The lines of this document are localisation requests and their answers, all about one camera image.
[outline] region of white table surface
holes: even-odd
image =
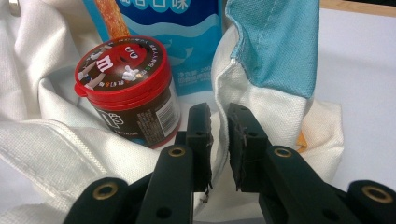
[[[332,184],[371,179],[396,189],[396,18],[322,9],[315,96],[343,107],[345,151]],[[42,201],[1,160],[0,186],[0,213]]]

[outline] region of black plastic part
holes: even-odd
[[[361,223],[297,151],[269,147],[265,154],[264,169],[288,223]]]
[[[166,147],[160,154],[136,223],[192,223],[192,150]]]
[[[349,185],[346,204],[362,223],[396,223],[396,193],[370,180],[355,181]]]
[[[210,152],[213,144],[210,109],[207,103],[190,108],[185,134],[186,146],[193,150],[194,155],[194,192],[206,192],[212,180]]]
[[[271,146],[267,134],[244,106],[230,104],[227,114],[230,134],[230,164],[236,189],[259,192],[259,174],[264,151]]]
[[[128,184],[121,179],[97,180],[76,200],[64,224],[115,223],[127,194]]]

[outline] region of light blue fabric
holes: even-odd
[[[229,0],[239,31],[231,55],[258,87],[310,98],[318,61],[319,0]]]

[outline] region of blue packaging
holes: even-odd
[[[172,67],[177,95],[212,91],[211,65],[221,39],[221,0],[83,0],[103,41],[113,37],[109,27],[116,24],[107,7],[113,11],[130,35],[147,35],[158,39],[166,48]]]

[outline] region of m&m's container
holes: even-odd
[[[147,36],[113,39],[78,63],[75,91],[87,97],[108,128],[157,147],[177,131],[180,108],[164,46]]]

